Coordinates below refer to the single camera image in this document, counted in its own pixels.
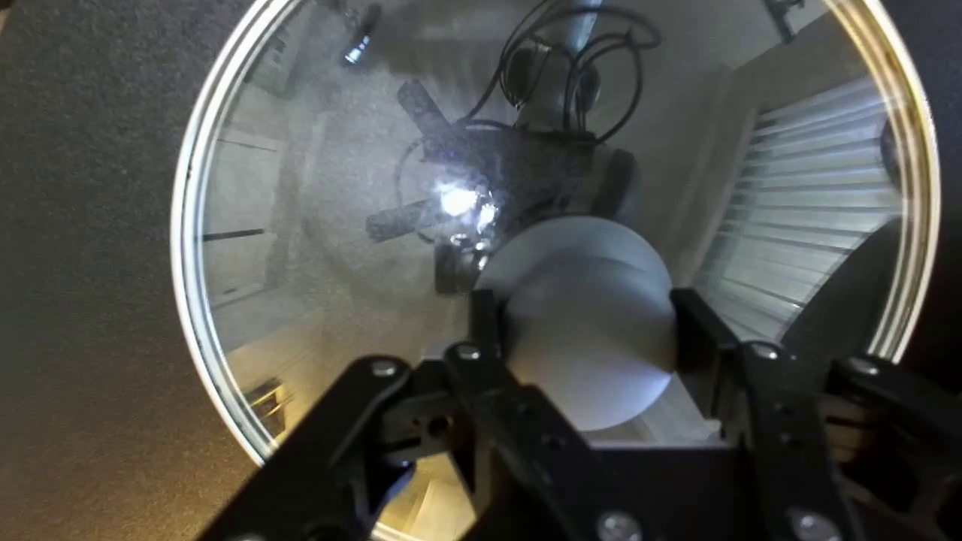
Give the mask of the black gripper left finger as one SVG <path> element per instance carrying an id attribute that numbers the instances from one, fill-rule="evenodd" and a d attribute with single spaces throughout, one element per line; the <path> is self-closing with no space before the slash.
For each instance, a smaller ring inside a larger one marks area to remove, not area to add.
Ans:
<path id="1" fill-rule="evenodd" d="M 412 367 L 368 354 L 326 391 L 200 541 L 371 541 L 426 458 L 447 458 L 476 519 L 466 541 L 589 541 L 555 465 L 580 437 L 505 367 L 497 296 L 469 296 L 469 337 Z"/>

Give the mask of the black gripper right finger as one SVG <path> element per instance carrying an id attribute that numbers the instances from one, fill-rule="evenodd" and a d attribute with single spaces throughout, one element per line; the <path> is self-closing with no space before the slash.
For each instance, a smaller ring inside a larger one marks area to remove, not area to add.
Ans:
<path id="1" fill-rule="evenodd" d="M 739 341 L 694 290 L 671 305 L 682 371 L 705 375 L 767 541 L 958 541 L 956 396 L 879 354 Z"/>

